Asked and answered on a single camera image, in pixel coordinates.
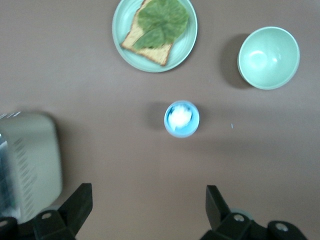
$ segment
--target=white appliance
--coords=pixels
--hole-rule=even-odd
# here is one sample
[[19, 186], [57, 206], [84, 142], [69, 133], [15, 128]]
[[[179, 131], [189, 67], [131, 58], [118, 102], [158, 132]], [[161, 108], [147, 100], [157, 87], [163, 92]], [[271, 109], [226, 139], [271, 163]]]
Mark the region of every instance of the white appliance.
[[52, 119], [40, 113], [1, 115], [0, 217], [27, 222], [61, 191], [61, 159]]

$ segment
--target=white substance in cup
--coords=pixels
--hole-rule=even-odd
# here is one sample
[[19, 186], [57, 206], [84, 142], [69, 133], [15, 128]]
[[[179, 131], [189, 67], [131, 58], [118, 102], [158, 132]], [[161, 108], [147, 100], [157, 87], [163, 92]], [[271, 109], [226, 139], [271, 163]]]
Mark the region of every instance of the white substance in cup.
[[191, 120], [192, 112], [183, 105], [175, 106], [168, 117], [168, 123], [173, 130], [185, 127]]

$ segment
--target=table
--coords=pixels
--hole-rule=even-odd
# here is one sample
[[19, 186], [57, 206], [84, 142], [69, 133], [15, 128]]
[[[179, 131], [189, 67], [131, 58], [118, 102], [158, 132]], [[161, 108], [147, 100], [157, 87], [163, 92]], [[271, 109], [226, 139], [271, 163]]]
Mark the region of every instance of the table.
[[[320, 3], [192, 1], [198, 35], [188, 58], [143, 72], [117, 52], [118, 0], [2, 0], [1, 112], [41, 111], [56, 121], [62, 203], [93, 185], [93, 211], [78, 240], [196, 240], [209, 229], [206, 185], [257, 223], [320, 236]], [[237, 54], [254, 30], [277, 26], [297, 40], [293, 79], [275, 90], [248, 85]], [[168, 134], [166, 108], [188, 100], [200, 125]]]

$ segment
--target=lettuce leaf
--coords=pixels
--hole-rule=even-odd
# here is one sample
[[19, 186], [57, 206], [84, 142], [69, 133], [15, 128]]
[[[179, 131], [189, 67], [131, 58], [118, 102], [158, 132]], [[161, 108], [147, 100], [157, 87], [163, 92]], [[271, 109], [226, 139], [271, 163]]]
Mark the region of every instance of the lettuce leaf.
[[173, 43], [186, 29], [189, 15], [178, 0], [152, 0], [138, 14], [143, 29], [133, 45], [136, 50]]

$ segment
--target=empty bowl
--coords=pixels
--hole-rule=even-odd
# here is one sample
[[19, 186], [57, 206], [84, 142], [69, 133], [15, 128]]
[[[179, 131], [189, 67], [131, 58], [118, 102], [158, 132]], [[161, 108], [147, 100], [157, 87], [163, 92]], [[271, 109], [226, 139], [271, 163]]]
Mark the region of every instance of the empty bowl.
[[200, 115], [197, 107], [189, 101], [172, 103], [164, 114], [165, 129], [176, 138], [187, 138], [198, 128]]
[[241, 76], [252, 86], [271, 90], [286, 84], [296, 73], [299, 46], [286, 30], [267, 26], [251, 33], [238, 55]]

